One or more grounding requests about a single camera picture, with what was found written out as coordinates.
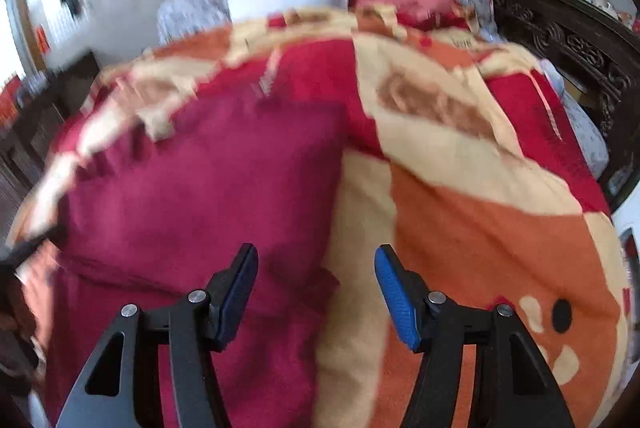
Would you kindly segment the maroon fleece garment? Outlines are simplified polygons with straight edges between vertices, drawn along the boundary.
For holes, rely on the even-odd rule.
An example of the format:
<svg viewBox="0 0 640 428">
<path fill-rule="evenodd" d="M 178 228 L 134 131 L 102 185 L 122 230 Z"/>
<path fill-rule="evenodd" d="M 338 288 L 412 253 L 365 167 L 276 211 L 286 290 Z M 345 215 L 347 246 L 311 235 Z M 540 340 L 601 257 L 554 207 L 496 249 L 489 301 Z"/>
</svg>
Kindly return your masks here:
<svg viewBox="0 0 640 428">
<path fill-rule="evenodd" d="M 346 117 L 331 102 L 205 97 L 152 142 L 135 128 L 94 155 L 58 203 L 44 404 L 57 419 L 122 306 L 205 285 L 250 243 L 259 270 L 238 336 L 214 364 L 237 427 L 308 427 L 317 339 L 337 288 L 322 265 Z"/>
</svg>

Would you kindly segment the orange red cream blanket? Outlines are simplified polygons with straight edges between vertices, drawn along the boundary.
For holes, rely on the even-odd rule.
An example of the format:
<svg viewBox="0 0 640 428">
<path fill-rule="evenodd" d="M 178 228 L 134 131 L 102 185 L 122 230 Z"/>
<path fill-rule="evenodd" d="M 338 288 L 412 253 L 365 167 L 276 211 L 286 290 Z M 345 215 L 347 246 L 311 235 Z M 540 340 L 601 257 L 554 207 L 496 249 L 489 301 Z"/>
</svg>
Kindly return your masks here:
<svg viewBox="0 0 640 428">
<path fill-rule="evenodd" d="M 167 140 L 177 112 L 219 95 L 345 112 L 322 261 L 337 288 L 314 352 L 308 427 L 402 419 L 419 359 L 392 332 L 374 275 L 382 244 L 459 304 L 511 306 L 574 424 L 605 419 L 627 368 L 622 248 L 558 97 L 518 45 L 459 28 L 420 31 L 388 7 L 292 10 L 178 40 L 96 77 L 12 237 L 60 222 L 58 203 L 78 171 L 125 133 Z M 25 282 L 47 366 L 60 246 L 43 246 Z"/>
</svg>

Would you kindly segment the dark wooden side table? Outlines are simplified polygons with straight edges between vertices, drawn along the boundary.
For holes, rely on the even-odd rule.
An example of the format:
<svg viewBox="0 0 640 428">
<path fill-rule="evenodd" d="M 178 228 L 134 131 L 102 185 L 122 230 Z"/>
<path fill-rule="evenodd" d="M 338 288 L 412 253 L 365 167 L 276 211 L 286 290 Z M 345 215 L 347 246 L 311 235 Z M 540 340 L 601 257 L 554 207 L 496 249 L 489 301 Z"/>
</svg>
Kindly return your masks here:
<svg viewBox="0 0 640 428">
<path fill-rule="evenodd" d="M 41 178 L 55 134 L 80 108 L 99 70 L 96 55 L 88 49 L 67 66 L 44 73 L 36 94 L 24 86 L 17 90 L 17 117 L 1 127 L 2 240 L 8 238 L 22 200 Z"/>
</svg>

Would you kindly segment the red pillow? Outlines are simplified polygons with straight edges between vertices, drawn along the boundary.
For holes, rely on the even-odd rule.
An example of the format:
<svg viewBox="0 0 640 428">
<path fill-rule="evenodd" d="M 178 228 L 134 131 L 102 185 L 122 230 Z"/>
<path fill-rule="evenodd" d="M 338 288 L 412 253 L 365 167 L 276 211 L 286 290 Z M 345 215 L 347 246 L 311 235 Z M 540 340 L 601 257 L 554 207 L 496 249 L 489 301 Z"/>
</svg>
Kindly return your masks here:
<svg viewBox="0 0 640 428">
<path fill-rule="evenodd" d="M 478 30 L 474 7 L 457 0 L 349 0 L 349 6 L 358 9 L 382 5 L 394 6 L 400 24 L 420 31 L 440 28 Z"/>
</svg>

